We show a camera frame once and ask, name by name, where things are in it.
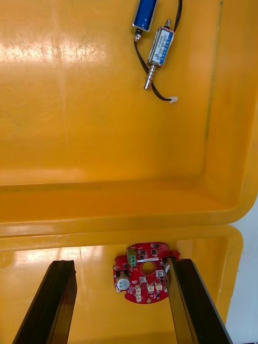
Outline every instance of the wire connector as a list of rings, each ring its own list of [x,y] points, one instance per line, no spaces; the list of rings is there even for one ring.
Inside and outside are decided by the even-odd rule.
[[[170,99],[170,104],[178,102],[178,97],[168,97]]]

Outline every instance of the cable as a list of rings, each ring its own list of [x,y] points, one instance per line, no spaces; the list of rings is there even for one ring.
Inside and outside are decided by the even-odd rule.
[[[176,31],[178,24],[180,22],[181,13],[182,13],[182,7],[183,7],[183,0],[178,0],[178,8],[177,8],[177,14],[176,14],[176,20],[175,20],[175,26],[174,26],[174,32]]]
[[[176,14],[176,20],[175,20],[175,26],[174,26],[174,32],[176,31],[177,27],[178,27],[178,24],[180,22],[180,18],[181,18],[181,13],[182,13],[182,7],[183,7],[183,0],[178,0],[178,7],[177,7],[177,14]],[[135,51],[137,53],[137,56],[139,58],[139,61],[145,71],[146,74],[148,74],[149,72],[149,68],[148,66],[146,65],[144,59],[142,58],[139,50],[138,50],[138,47],[137,47],[137,42],[134,41],[134,48],[135,48]],[[152,82],[152,90],[154,92],[154,94],[162,101],[164,102],[170,102],[171,99],[170,98],[164,98],[160,93],[159,91],[157,90],[157,88],[155,87],[154,83]]]

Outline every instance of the red circuit board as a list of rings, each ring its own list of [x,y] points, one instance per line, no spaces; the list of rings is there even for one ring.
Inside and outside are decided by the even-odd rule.
[[[178,251],[169,251],[168,246],[161,242],[138,243],[127,249],[136,254],[136,263],[132,267],[127,255],[116,257],[116,265],[113,266],[114,287],[117,292],[125,291],[125,298],[138,304],[151,304],[168,297],[166,287],[166,273],[162,260],[166,257],[179,259]],[[153,264],[153,272],[144,270],[144,264]],[[120,290],[117,279],[120,275],[126,275],[128,288]]]

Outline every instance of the yellow surface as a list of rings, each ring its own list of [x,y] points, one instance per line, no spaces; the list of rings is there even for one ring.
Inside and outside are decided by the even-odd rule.
[[[125,231],[101,240],[87,233],[0,239],[0,343],[12,342],[53,260],[75,261],[78,293],[70,344],[175,343],[168,299],[138,305],[116,293],[112,266],[133,243],[160,240],[192,258],[225,322],[242,250],[241,234],[230,226]]]
[[[257,0],[184,2],[155,79],[176,104],[143,90],[136,2],[0,0],[0,236],[225,224],[251,207]],[[144,58],[176,9],[159,1]]]

